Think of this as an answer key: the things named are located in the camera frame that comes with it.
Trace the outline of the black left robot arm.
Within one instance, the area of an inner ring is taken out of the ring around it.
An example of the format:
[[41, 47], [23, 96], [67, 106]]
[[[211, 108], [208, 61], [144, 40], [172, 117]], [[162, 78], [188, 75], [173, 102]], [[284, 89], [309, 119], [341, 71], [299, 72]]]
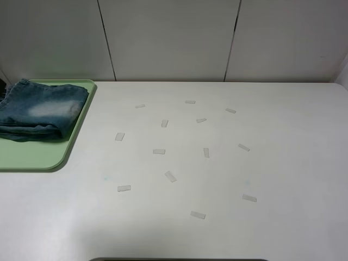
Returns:
[[6, 87], [6, 82], [0, 79], [0, 100], [3, 100], [5, 98]]

